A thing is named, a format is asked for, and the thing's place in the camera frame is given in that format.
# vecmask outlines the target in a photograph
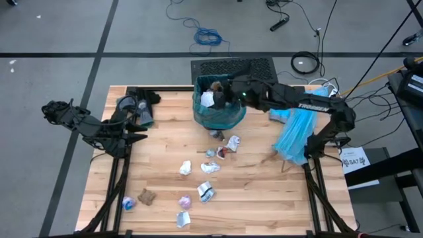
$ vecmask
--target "black mesh tray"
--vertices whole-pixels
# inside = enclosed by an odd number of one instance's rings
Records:
[[[251,61],[252,76],[268,82],[278,82],[275,66],[271,57],[235,58],[235,59],[205,59],[191,61],[191,82],[201,75],[220,75],[234,73]]]

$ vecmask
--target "concrete floor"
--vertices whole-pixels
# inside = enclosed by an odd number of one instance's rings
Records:
[[[324,28],[333,1],[297,0],[306,10],[315,28]],[[104,52],[186,53],[194,30],[182,27],[179,21],[165,16],[167,0],[119,0]],[[49,100],[68,101],[77,105],[83,98],[91,67],[102,52],[96,54],[112,0],[19,0],[16,7],[0,1],[0,234],[2,237],[36,237],[46,215],[58,177],[70,133],[45,121],[40,107]],[[291,20],[275,32],[268,29],[279,19],[264,1],[244,0],[185,0],[173,6],[169,14],[191,16],[202,26],[215,28],[231,42],[232,52],[315,52],[317,40],[309,29],[301,9],[294,4],[285,7]],[[347,53],[343,58],[327,57],[326,78],[337,77],[341,91],[354,86],[396,27],[410,11],[405,0],[339,1],[332,15],[325,38],[325,52]],[[423,42],[401,46],[404,37],[419,29],[412,15],[386,52],[423,52]],[[226,52],[227,44],[213,49]],[[26,58],[31,55],[4,53],[92,53],[70,54],[55,58]],[[155,58],[143,54],[138,58],[101,58],[88,109],[100,117],[109,85],[183,85],[190,84],[190,61],[198,60],[187,54],[167,54]],[[400,54],[380,58],[369,75],[370,79],[402,64]],[[9,61],[17,60],[10,65]],[[293,72],[290,57],[274,58],[277,71]],[[318,78],[317,74],[307,78]],[[281,83],[300,83],[287,74]],[[358,95],[380,88],[382,79],[358,89]],[[358,118],[381,112],[384,108],[370,103],[357,107]],[[401,121],[402,114],[380,122],[378,118],[360,122],[350,133],[352,145],[359,145],[390,132]],[[387,147],[396,155],[416,147],[406,124],[395,134],[366,147]],[[93,149],[80,139],[71,160],[63,193],[50,235],[71,233],[77,220],[79,206],[89,170]],[[416,189],[406,191],[419,224],[423,224],[422,198]],[[396,223],[405,224],[399,205],[354,204],[362,231],[373,231]],[[398,227],[377,234],[399,237],[420,237],[400,231]]]

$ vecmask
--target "teal trash bin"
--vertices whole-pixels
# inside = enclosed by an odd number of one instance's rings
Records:
[[[194,94],[192,95],[192,109],[194,119],[197,123],[208,130],[228,130],[236,126],[245,116],[246,108],[241,106],[241,102],[235,102],[225,106],[223,109],[208,108],[201,105],[201,95],[210,88],[213,82],[227,81],[227,75],[199,76],[194,84]]]

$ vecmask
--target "wooden table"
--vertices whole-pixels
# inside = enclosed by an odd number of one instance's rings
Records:
[[[306,85],[306,89],[316,88]],[[126,86],[111,86],[102,119],[110,118],[116,99],[125,95]],[[154,126],[147,139],[132,147],[126,196],[137,198],[143,188],[157,193],[151,206],[137,202],[130,211],[122,212],[120,233],[131,229],[134,234],[232,234],[232,235],[303,235],[313,230],[305,175],[301,167],[287,163],[281,173],[282,160],[260,162],[272,154],[282,124],[269,121],[268,113],[248,108],[244,120],[225,131],[241,138],[236,153],[225,160],[216,158],[221,170],[210,175],[200,165],[208,162],[207,149],[225,145],[208,135],[192,114],[192,92],[157,92],[161,102],[153,106]],[[328,115],[319,113],[316,132],[327,124]],[[338,157],[335,148],[326,154]],[[179,174],[183,161],[191,160],[192,173]],[[94,217],[106,197],[112,158],[97,157],[91,164],[76,229],[82,229]],[[321,165],[330,203],[344,221],[356,228],[350,195],[339,161],[322,158]],[[210,181],[217,194],[207,204],[199,200],[197,186]],[[176,214],[181,196],[190,195],[191,224],[176,227]],[[109,223],[114,219],[112,206]],[[326,229],[323,208],[318,202],[322,229]]]

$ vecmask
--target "blue plastic bag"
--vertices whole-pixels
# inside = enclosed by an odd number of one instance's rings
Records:
[[[328,90],[325,87],[307,91],[307,93],[328,96]],[[317,112],[298,108],[293,109],[278,142],[273,145],[273,148],[287,161],[296,165],[308,163],[304,156],[304,147],[307,144],[307,138],[313,133],[316,119]]]
[[[227,81],[227,75],[199,76],[194,84],[192,95],[192,109],[194,119],[205,128],[215,130],[228,130],[236,126],[245,116],[246,108],[240,101],[235,101],[223,109],[208,108],[201,105],[201,95],[210,88],[214,81],[221,83]]]

